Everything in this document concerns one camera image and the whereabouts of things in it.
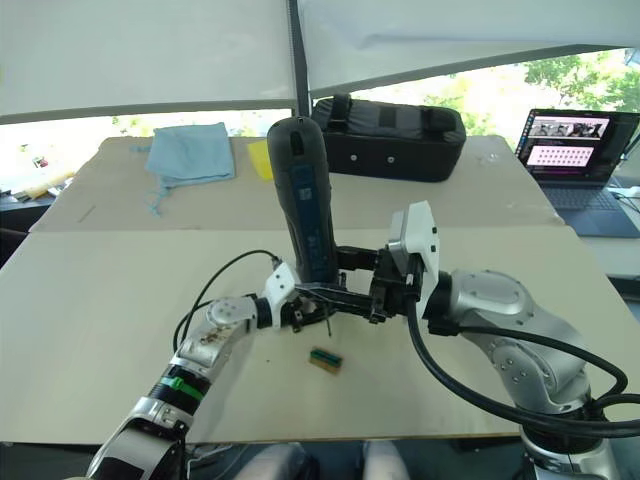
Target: laptop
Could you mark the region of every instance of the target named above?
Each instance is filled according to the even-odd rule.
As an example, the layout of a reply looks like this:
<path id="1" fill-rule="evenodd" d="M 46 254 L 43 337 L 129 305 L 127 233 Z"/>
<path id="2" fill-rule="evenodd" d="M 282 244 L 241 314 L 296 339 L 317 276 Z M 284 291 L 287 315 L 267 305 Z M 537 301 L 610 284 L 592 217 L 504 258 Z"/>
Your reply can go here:
<path id="1" fill-rule="evenodd" d="M 640 238 L 605 188 L 639 122 L 637 113 L 529 112 L 516 156 L 578 235 Z"/>

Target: light blue cloth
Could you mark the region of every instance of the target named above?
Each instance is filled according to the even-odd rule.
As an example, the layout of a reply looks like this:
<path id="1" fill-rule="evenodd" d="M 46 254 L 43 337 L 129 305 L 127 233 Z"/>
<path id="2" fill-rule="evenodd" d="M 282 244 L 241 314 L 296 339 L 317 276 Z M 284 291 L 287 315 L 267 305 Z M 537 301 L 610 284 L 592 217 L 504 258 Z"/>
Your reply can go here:
<path id="1" fill-rule="evenodd" d="M 145 168 L 158 176 L 159 191 L 151 211 L 169 189 L 235 177 L 233 155 L 224 123 L 157 128 Z"/>

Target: cordless screwdriver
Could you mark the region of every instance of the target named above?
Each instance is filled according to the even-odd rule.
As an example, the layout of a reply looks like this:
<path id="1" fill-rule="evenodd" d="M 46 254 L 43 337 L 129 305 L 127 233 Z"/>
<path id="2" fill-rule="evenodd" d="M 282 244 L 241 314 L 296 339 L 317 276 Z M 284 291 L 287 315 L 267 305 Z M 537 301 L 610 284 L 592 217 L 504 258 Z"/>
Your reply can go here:
<path id="1" fill-rule="evenodd" d="M 269 129 L 267 143 L 300 280 L 337 283 L 329 166 L 320 127 L 308 117 L 280 120 Z"/>

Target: white canopy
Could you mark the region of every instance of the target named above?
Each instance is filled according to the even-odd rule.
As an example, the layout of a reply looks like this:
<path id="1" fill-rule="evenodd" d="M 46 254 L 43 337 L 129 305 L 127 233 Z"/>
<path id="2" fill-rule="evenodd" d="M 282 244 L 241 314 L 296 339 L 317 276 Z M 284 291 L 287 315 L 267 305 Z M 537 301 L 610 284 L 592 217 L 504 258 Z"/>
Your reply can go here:
<path id="1" fill-rule="evenodd" d="M 316 95 L 640 47 L 638 0 L 299 5 Z M 287 11 L 286 0 L 0 0 L 0 115 L 292 106 Z"/>

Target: laptop keyboard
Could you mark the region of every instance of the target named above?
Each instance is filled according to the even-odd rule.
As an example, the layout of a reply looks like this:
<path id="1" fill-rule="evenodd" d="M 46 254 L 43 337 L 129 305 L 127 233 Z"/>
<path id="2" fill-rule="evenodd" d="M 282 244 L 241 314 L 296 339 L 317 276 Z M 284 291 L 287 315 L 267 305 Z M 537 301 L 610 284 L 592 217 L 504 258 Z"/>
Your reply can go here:
<path id="1" fill-rule="evenodd" d="M 555 208 L 563 210 L 617 210 L 613 196 L 604 190 L 545 188 L 544 194 Z"/>

